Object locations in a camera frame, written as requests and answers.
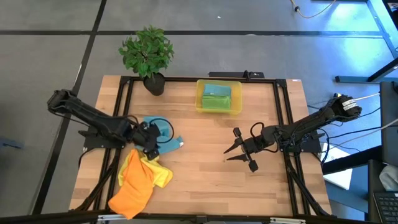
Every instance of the black plant pot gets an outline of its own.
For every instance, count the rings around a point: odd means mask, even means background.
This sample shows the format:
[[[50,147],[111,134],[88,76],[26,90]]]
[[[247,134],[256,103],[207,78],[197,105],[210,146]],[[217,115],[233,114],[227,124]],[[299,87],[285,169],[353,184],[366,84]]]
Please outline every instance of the black plant pot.
[[[165,79],[161,73],[155,73],[151,78],[144,78],[145,88],[147,88],[147,90],[155,96],[160,96],[163,93],[164,83]]]

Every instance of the potted plant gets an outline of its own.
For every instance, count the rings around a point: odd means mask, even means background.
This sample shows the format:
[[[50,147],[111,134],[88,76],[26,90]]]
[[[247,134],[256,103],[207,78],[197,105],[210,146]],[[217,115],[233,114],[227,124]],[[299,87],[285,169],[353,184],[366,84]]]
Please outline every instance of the potted plant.
[[[123,55],[126,69],[132,68],[144,81],[144,86],[153,95],[159,96],[164,91],[165,79],[159,73],[161,68],[167,68],[170,59],[174,57],[173,45],[164,36],[164,30],[150,26],[137,31],[138,39],[129,37],[122,41],[119,52]]]

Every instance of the wooden tabletop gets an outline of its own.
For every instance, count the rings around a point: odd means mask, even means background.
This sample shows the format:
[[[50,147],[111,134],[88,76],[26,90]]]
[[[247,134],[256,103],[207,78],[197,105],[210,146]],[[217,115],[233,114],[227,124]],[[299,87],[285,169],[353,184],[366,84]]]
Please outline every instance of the wooden tabletop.
[[[104,76],[96,108],[112,114],[120,76]],[[294,120],[308,115],[307,103],[300,80],[287,80]],[[195,109],[196,82],[166,82],[161,96],[152,96],[142,82],[134,82],[129,114],[142,121],[144,116],[165,116],[174,126],[175,136],[184,145],[160,155],[159,163],[174,173],[173,179],[154,193],[147,213],[209,214],[209,215],[280,215],[291,216],[289,188],[282,153],[260,152],[252,157],[259,169],[252,173],[247,162],[226,161],[241,154],[237,149],[223,152],[234,143],[233,128],[239,127],[243,138],[250,136],[250,127],[258,121],[266,126],[278,123],[274,92],[271,84],[242,83],[243,110],[239,115],[198,113]],[[284,121],[287,122],[282,89],[279,90]],[[254,133],[260,132],[260,126]],[[120,163],[132,149],[126,146]],[[70,208],[79,206],[98,181],[104,149],[89,152],[82,159]],[[301,153],[307,188],[327,212],[331,212],[320,162],[311,154]],[[103,208],[108,186],[102,196]],[[116,181],[115,193],[119,190]],[[296,186],[298,209],[302,201]]]

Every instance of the yellow container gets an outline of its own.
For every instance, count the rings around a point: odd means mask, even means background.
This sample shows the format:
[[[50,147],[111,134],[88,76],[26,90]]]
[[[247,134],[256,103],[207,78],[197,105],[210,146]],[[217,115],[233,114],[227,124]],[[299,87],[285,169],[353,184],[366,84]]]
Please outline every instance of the yellow container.
[[[231,109],[204,109],[201,105],[201,97],[205,84],[223,85],[231,87]],[[239,114],[242,111],[242,83],[232,81],[220,81],[220,80],[198,80],[197,81],[197,97],[195,106],[197,111],[200,113],[228,113],[228,114]]]

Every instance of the green leaves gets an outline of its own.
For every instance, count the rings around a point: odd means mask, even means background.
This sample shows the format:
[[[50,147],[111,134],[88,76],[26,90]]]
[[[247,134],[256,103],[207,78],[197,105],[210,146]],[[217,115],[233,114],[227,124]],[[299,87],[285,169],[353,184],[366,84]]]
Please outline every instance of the green leaves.
[[[122,41],[123,47],[119,48],[126,69],[132,68],[141,78],[150,78],[161,68],[167,68],[174,57],[174,51],[173,45],[164,36],[164,31],[149,26],[137,31],[136,35],[138,39],[129,37]]]

